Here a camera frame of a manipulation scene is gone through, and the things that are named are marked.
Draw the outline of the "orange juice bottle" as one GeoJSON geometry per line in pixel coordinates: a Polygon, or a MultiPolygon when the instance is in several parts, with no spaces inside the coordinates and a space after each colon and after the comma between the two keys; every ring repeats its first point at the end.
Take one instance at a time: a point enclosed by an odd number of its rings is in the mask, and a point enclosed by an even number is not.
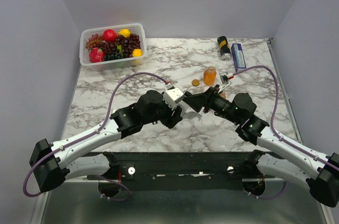
{"type": "Polygon", "coordinates": [[[220,93],[219,93],[219,96],[222,97],[222,98],[224,98],[224,99],[227,98],[227,95],[226,95],[226,93],[225,93],[224,91],[220,92],[220,93]]]}
{"type": "Polygon", "coordinates": [[[213,66],[208,67],[203,73],[203,83],[206,86],[211,86],[216,80],[216,69],[213,66]]]}

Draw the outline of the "clear bottle black cap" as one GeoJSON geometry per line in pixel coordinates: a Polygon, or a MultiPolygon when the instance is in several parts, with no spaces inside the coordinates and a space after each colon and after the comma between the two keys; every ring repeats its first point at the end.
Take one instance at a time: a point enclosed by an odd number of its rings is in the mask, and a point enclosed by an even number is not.
{"type": "Polygon", "coordinates": [[[187,120],[193,120],[197,118],[201,120],[202,115],[199,112],[193,110],[193,108],[189,107],[186,103],[181,102],[180,107],[182,108],[181,117],[187,120]]]}

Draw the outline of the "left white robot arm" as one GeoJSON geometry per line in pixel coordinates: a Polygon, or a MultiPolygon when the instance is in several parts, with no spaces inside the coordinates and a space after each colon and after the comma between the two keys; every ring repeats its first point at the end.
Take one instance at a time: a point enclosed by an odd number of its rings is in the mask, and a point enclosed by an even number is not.
{"type": "Polygon", "coordinates": [[[68,139],[49,143],[39,140],[33,149],[29,164],[30,174],[41,193],[51,191],[72,173],[70,166],[90,151],[141,131],[144,125],[161,122],[171,129],[182,120],[179,103],[184,93],[178,88],[164,93],[149,90],[139,100],[109,114],[99,125],[68,139]]]}

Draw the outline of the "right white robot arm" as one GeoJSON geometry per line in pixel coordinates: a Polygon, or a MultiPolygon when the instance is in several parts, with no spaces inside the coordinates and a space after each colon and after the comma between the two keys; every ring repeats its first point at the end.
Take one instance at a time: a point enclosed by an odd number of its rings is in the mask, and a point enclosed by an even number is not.
{"type": "Polygon", "coordinates": [[[211,87],[200,94],[186,92],[183,101],[196,112],[213,110],[216,116],[234,123],[241,139],[270,150],[305,172],[314,199],[328,207],[337,206],[338,153],[320,153],[279,133],[273,124],[254,114],[257,106],[249,94],[239,93],[228,101],[217,90],[211,87]]]}

